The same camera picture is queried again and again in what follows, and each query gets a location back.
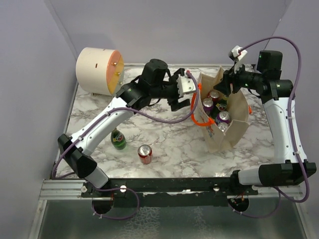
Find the beige canvas tote bag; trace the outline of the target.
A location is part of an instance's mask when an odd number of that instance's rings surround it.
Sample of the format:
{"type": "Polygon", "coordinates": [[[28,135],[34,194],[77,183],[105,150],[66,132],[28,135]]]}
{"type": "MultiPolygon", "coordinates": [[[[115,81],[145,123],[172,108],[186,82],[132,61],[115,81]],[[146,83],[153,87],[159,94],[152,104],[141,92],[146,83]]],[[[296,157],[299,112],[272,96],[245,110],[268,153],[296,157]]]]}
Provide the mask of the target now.
{"type": "Polygon", "coordinates": [[[215,85],[221,82],[223,73],[224,69],[221,67],[214,77],[200,73],[198,77],[198,103],[196,106],[194,105],[197,95],[194,95],[191,101],[191,108],[194,109],[191,119],[202,130],[210,153],[232,149],[249,127],[250,107],[242,91],[231,94],[227,100],[226,110],[230,113],[231,121],[229,127],[224,131],[218,128],[214,119],[206,114],[203,109],[203,99],[208,96],[209,91],[213,90],[215,85]]]}

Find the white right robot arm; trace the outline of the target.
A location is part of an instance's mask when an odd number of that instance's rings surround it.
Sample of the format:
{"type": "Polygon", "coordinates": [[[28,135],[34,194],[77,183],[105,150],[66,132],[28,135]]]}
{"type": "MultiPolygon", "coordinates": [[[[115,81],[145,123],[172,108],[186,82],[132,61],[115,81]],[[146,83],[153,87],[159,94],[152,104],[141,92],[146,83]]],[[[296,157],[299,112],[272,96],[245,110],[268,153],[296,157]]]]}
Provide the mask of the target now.
{"type": "Polygon", "coordinates": [[[282,80],[280,51],[262,50],[259,53],[257,72],[245,70],[243,58],[247,51],[235,46],[229,57],[234,66],[223,73],[222,80],[214,89],[229,96],[246,88],[254,90],[262,101],[274,141],[274,163],[255,169],[240,170],[238,178],[229,182],[229,189],[240,195],[247,185],[278,187],[299,185],[312,176],[317,167],[310,163],[301,145],[295,119],[295,102],[291,80],[282,80]]]}

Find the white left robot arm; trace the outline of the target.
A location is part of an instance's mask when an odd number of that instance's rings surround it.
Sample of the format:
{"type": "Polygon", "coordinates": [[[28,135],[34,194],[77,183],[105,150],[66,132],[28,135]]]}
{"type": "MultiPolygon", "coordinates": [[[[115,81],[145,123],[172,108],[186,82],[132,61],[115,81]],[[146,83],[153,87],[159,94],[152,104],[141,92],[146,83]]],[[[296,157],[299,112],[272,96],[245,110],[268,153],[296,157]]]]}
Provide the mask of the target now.
{"type": "Polygon", "coordinates": [[[91,158],[100,142],[134,114],[144,116],[141,109],[150,106],[151,100],[166,99],[171,110],[177,111],[190,105],[189,99],[179,99],[197,91],[196,80],[185,69],[179,68],[172,74],[164,61],[151,59],[142,73],[122,85],[90,123],[71,136],[62,134],[58,138],[59,160],[65,160],[80,179],[91,183],[98,196],[106,196],[110,191],[109,177],[91,158]]]}

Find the purple soda can front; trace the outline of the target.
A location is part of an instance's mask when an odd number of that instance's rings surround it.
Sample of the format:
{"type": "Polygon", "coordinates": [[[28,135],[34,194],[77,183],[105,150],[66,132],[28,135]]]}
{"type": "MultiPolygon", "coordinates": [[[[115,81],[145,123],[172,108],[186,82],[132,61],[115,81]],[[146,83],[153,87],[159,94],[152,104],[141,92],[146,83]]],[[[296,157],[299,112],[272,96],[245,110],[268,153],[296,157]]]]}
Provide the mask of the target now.
{"type": "Polygon", "coordinates": [[[217,127],[223,132],[225,133],[228,128],[229,128],[229,124],[225,123],[225,122],[220,122],[217,127]]]}

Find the purple soda can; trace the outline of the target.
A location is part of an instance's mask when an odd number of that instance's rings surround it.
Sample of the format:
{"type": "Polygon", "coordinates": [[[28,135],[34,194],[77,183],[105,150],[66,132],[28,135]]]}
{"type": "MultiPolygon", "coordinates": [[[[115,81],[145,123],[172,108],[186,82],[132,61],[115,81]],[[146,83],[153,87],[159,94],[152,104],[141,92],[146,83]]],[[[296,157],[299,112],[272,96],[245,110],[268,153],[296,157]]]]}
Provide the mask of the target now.
{"type": "Polygon", "coordinates": [[[202,100],[202,107],[203,107],[203,110],[204,112],[207,114],[207,115],[210,115],[211,111],[213,110],[214,108],[214,102],[212,99],[210,98],[205,98],[202,100]]]}
{"type": "Polygon", "coordinates": [[[231,122],[231,116],[228,111],[220,111],[215,119],[216,124],[219,124],[221,122],[224,122],[226,124],[230,124],[231,122]]]}
{"type": "Polygon", "coordinates": [[[228,128],[229,128],[229,124],[225,123],[225,122],[220,122],[217,127],[223,132],[225,133],[228,128]]]}

